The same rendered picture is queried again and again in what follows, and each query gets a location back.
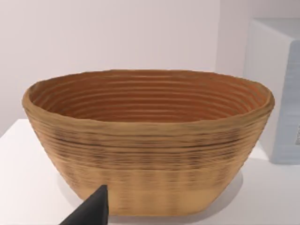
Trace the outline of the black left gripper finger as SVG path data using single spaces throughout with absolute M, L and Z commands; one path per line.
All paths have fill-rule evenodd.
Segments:
M 108 225 L 107 185 L 101 185 L 59 225 Z

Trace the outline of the brown woven basket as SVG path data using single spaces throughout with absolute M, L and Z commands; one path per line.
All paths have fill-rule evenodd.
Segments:
M 235 178 L 275 105 L 259 82 L 190 70 L 106 70 L 36 82 L 22 106 L 83 200 L 108 186 L 110 213 L 198 213 Z

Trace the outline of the pale microwave oven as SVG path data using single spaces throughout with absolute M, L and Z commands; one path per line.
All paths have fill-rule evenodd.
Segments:
M 260 137 L 274 164 L 300 165 L 300 18 L 256 18 L 243 76 L 268 87 L 275 106 Z

